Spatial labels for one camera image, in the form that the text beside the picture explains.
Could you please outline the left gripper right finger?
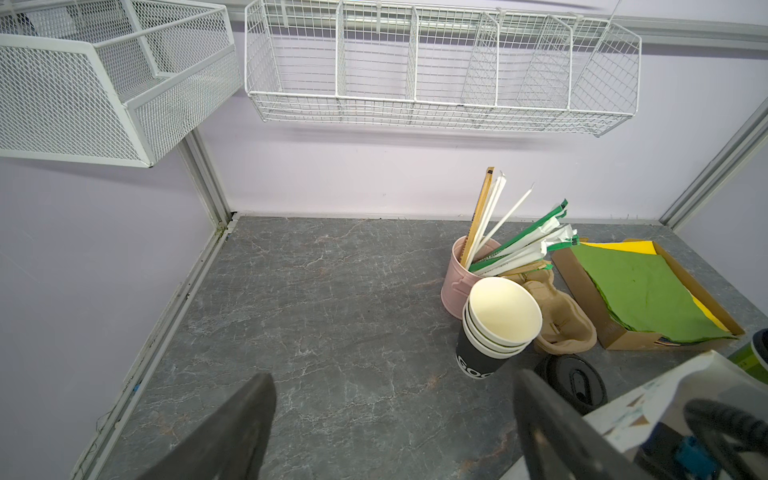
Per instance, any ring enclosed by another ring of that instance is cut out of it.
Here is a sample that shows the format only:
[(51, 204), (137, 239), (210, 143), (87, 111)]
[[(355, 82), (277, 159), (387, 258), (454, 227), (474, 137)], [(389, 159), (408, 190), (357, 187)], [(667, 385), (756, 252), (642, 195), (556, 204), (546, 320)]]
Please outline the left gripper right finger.
[(531, 479), (647, 479), (531, 370), (514, 376), (514, 413)]

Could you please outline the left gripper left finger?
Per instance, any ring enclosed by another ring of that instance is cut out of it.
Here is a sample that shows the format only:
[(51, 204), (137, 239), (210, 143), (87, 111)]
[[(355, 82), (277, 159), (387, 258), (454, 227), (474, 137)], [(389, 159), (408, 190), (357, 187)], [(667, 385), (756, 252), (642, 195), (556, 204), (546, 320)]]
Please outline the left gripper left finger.
[(257, 479), (267, 451), (277, 392), (258, 373), (142, 479)]

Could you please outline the cartoon animal paper gift bag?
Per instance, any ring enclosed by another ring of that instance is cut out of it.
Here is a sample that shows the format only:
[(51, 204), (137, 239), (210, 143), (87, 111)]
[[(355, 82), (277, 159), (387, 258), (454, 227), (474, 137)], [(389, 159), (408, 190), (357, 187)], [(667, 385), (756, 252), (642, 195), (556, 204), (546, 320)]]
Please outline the cartoon animal paper gift bag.
[[(719, 401), (767, 423), (766, 384), (714, 351), (686, 361), (589, 414), (579, 415), (635, 464), (637, 450), (658, 424), (664, 423), (684, 435), (690, 433), (682, 412), (685, 404), (695, 399)], [(503, 476), (531, 479), (524, 457)]]

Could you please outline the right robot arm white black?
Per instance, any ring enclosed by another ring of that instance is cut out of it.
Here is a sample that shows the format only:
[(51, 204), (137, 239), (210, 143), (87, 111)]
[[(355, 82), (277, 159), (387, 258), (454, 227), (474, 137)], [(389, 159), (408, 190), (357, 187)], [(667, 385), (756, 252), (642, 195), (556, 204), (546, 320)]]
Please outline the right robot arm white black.
[(715, 400), (683, 408), (690, 433), (660, 423), (636, 452), (634, 463), (655, 479), (765, 479), (767, 423)]

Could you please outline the stack of paper coffee cups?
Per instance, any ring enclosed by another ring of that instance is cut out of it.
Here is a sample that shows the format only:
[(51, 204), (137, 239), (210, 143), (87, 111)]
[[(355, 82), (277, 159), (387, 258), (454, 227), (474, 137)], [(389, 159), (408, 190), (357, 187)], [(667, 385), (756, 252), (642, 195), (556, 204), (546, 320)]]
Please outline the stack of paper coffee cups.
[(466, 376), (485, 379), (522, 353), (542, 325), (541, 308), (523, 286), (502, 277), (483, 278), (463, 306), (457, 365)]

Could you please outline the stack of black cup lids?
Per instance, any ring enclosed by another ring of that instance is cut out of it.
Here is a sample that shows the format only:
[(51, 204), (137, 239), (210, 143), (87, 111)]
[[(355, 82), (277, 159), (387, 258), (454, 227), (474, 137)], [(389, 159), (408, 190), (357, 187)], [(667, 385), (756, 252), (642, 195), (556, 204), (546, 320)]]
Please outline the stack of black cup lids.
[(548, 355), (534, 371), (581, 415), (589, 414), (608, 403), (602, 377), (578, 355)]

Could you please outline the stack of pulp cup carriers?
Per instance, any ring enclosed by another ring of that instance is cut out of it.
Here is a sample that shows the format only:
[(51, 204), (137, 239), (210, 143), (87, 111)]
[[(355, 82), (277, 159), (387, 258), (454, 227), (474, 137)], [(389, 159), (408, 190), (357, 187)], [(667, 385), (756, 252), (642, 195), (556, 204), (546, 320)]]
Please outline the stack of pulp cup carriers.
[(542, 327), (534, 348), (551, 355), (578, 354), (597, 343), (597, 331), (578, 303), (554, 285), (552, 269), (505, 275), (522, 285), (542, 312)]

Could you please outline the cardboard tray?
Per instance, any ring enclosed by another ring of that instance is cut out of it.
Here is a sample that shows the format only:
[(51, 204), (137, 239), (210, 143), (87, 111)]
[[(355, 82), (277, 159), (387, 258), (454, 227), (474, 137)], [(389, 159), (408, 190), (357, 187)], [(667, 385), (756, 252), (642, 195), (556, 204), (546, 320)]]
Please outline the cardboard tray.
[(655, 241), (583, 242), (551, 260), (607, 350), (706, 351), (745, 335)]

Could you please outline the pink utensil holder cup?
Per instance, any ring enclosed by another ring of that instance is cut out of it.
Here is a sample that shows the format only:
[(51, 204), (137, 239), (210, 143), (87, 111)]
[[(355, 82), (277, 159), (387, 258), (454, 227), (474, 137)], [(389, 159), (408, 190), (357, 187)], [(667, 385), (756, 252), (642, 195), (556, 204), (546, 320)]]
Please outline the pink utensil holder cup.
[(458, 320), (462, 319), (463, 308), (475, 283), (480, 277), (469, 272), (460, 263), (467, 236), (458, 238), (451, 247), (447, 271), (440, 291), (440, 299), (445, 310)]

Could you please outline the wooden stir sticks bundle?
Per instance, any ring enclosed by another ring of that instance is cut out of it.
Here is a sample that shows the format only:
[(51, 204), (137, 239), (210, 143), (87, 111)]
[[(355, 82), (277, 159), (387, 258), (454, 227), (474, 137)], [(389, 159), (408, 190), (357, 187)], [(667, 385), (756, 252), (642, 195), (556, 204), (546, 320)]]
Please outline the wooden stir sticks bundle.
[(517, 213), (535, 188), (531, 185), (492, 223), (506, 185), (504, 173), (496, 172), (493, 167), (486, 170), (468, 232), (457, 239), (451, 248), (450, 273), (467, 280), (492, 277), (519, 280), (526, 275), (552, 270), (553, 264), (548, 259), (550, 255), (581, 244), (578, 230), (565, 222), (569, 207), (566, 199), (512, 238), (497, 243), (496, 234)]

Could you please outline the small white mesh basket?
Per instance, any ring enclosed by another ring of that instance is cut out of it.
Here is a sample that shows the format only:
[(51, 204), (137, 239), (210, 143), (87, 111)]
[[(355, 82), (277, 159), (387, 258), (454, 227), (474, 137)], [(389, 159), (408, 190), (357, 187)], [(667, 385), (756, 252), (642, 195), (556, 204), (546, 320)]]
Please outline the small white mesh basket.
[(1, 153), (149, 168), (238, 90), (225, 6), (5, 1)]

